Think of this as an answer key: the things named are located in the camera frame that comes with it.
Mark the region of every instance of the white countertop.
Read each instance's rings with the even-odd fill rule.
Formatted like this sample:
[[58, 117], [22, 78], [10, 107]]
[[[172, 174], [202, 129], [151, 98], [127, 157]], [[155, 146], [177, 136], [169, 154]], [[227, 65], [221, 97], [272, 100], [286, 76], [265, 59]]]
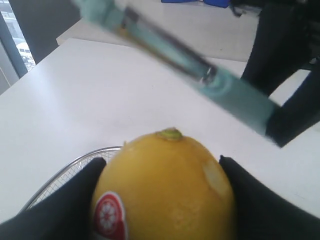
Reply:
[[[210, 61], [237, 74], [245, 67]], [[283, 103], [307, 73], [272, 97]], [[70, 39], [0, 95], [0, 222], [78, 156], [172, 126], [320, 217], [317, 127], [280, 149], [136, 49]]]
[[[203, 2], [174, 4], [161, 3], [160, 0], [123, 1], [130, 2], [147, 19], [203, 56], [241, 62], [249, 59], [258, 25], [258, 19], [253, 16], [237, 18], [228, 8]], [[70, 38], [129, 46], [128, 42], [84, 20], [59, 36], [57, 42], [61, 45]]]

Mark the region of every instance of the car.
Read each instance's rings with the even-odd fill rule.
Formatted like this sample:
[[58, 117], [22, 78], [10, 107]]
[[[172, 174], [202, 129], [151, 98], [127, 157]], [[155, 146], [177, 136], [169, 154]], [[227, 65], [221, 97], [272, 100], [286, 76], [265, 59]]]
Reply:
[[18, 45], [16, 45], [16, 48], [18, 49], [22, 57], [33, 58], [29, 46], [26, 42], [19, 43]]

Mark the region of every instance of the yellow lemon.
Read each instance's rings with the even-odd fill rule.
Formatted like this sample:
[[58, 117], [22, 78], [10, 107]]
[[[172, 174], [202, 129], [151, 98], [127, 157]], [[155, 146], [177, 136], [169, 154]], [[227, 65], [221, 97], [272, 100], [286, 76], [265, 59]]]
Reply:
[[235, 200], [210, 152], [177, 129], [126, 143], [92, 198], [95, 239], [233, 240]]

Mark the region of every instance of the window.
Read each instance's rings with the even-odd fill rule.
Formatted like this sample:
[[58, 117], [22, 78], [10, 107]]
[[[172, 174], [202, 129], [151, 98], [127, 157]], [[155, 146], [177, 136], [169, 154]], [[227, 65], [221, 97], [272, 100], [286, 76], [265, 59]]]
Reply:
[[28, 48], [26, 40], [16, 20], [16, 16], [12, 11], [8, 0], [0, 0], [0, 12], [9, 29], [9, 32], [11, 33], [13, 41], [18, 48], [20, 55], [23, 55], [21, 57], [28, 58], [27, 60], [24, 59], [24, 65], [26, 66], [27, 70], [30, 71], [36, 65], [36, 63], [32, 58], [32, 54]]

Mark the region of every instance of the wire mesh basket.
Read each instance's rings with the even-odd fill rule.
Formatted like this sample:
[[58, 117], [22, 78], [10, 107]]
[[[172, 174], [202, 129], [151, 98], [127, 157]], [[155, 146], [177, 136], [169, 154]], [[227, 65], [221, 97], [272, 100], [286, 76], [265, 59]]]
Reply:
[[92, 152], [89, 152], [76, 160], [69, 163], [67, 166], [62, 168], [56, 175], [49, 179], [24, 205], [21, 212], [32, 208], [42, 200], [50, 196], [56, 190], [61, 188], [66, 182], [68, 182], [74, 175], [80, 172], [91, 160], [94, 158], [104, 158], [108, 163], [111, 158], [120, 150], [121, 147], [105, 147]]

